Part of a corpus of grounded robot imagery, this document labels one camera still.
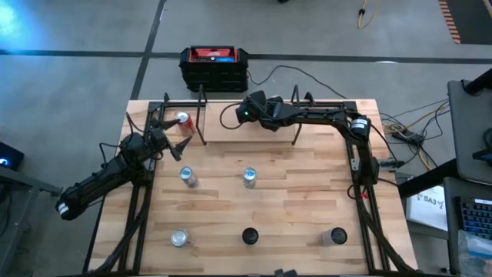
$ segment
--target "white paper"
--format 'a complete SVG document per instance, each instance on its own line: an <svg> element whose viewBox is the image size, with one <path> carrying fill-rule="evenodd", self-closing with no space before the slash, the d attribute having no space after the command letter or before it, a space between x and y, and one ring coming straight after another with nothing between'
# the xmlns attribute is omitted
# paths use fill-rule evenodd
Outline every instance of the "white paper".
<svg viewBox="0 0 492 277"><path fill-rule="evenodd" d="M435 186L407 199L407 219L447 231L444 188Z"/></svg>

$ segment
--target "table leg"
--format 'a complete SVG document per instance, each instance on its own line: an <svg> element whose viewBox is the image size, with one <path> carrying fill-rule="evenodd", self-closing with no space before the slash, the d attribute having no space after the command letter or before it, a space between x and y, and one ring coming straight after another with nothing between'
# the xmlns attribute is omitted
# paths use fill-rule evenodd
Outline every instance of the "table leg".
<svg viewBox="0 0 492 277"><path fill-rule="evenodd" d="M442 184L444 177L460 178L457 170L456 159L445 162L429 172L425 172L422 175L400 184L398 186L400 197L407 198L426 189Z"/></svg>

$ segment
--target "soda can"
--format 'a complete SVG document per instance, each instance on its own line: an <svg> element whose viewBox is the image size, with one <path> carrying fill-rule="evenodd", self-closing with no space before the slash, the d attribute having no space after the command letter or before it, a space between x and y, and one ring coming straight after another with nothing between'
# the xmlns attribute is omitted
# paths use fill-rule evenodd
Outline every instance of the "soda can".
<svg viewBox="0 0 492 277"><path fill-rule="evenodd" d="M343 228L335 227L321 234L323 246L343 245L345 242L347 242L347 232Z"/></svg>
<svg viewBox="0 0 492 277"><path fill-rule="evenodd" d="M176 247L183 247L188 243L188 232L185 229L179 228L172 232L171 243Z"/></svg>
<svg viewBox="0 0 492 277"><path fill-rule="evenodd" d="M256 170L247 167L243 172L244 186L248 189L253 189L256 185Z"/></svg>
<svg viewBox="0 0 492 277"><path fill-rule="evenodd" d="M197 176L193 174L193 170L191 170L189 166L181 168L179 171L179 178L181 178L190 189L194 189L198 186Z"/></svg>
<svg viewBox="0 0 492 277"><path fill-rule="evenodd" d="M194 134L193 121L187 112L179 112L178 115L176 115L176 119L179 119L178 127L183 136Z"/></svg>

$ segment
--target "silver can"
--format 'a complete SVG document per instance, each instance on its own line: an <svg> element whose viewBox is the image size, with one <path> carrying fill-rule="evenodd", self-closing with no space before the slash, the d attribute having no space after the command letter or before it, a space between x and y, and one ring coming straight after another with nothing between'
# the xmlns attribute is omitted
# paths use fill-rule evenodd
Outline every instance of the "silver can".
<svg viewBox="0 0 492 277"><path fill-rule="evenodd" d="M256 170L251 167L247 167L243 171L244 186L248 189L253 189L256 185Z"/></svg>
<svg viewBox="0 0 492 277"><path fill-rule="evenodd" d="M335 227L323 232L320 239L323 246L343 245L347 242L347 232L343 228Z"/></svg>
<svg viewBox="0 0 492 277"><path fill-rule="evenodd" d="M172 232L171 243L176 247L183 247L188 243L188 232L185 229L179 228Z"/></svg>
<svg viewBox="0 0 492 277"><path fill-rule="evenodd" d="M193 170L191 170L189 166L184 166L179 171L179 178L181 178L190 189L194 189L198 186L197 176L194 175Z"/></svg>

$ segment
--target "yellow cable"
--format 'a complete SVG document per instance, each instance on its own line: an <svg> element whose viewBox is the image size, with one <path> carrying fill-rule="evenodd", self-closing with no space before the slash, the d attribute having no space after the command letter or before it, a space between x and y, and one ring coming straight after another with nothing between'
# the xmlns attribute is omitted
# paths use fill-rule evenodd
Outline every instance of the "yellow cable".
<svg viewBox="0 0 492 277"><path fill-rule="evenodd" d="M364 0L364 3L362 4L362 9L366 9L366 4L367 4L367 0ZM381 4L381 0L377 0L377 2L376 2L376 9L374 10L374 12L373 12L373 14L372 14L371 18L369 18L369 21L366 23L366 25L362 26L362 17L363 17L364 15L362 15L362 14L360 14L360 15L359 15L359 20L357 21L357 28L358 28L359 30L362 30L362 29L364 29L364 28L366 28L366 27L368 27L368 26L369 26L369 24L370 24L370 23L372 22L372 20L374 19L374 16L376 16L377 12L379 11L379 6L380 6L380 4Z"/></svg>
<svg viewBox="0 0 492 277"><path fill-rule="evenodd" d="M425 167L427 168L427 170L428 171L432 170L431 166L428 163L426 163L424 157L422 157L422 152L420 151L420 149L417 150L417 151L418 151L418 157L421 158L421 161L425 165Z"/></svg>
<svg viewBox="0 0 492 277"><path fill-rule="evenodd" d="M421 118L417 119L415 122L411 123L410 125L401 126L401 129L399 129L399 130L388 130L388 129L384 128L384 131L386 133L391 133L391 134L392 133L402 132L403 130L409 129L411 126L413 126L413 125L417 124L418 122L422 121L424 118L428 117L429 115L432 115L435 112L440 111L440 110L442 110L444 108L447 108L447 106L443 106L443 107L437 108L437 109L435 109L433 111L430 111L427 114L423 115ZM390 126L391 127L393 125L397 125L397 124L383 124L383 127L386 127L386 126Z"/></svg>

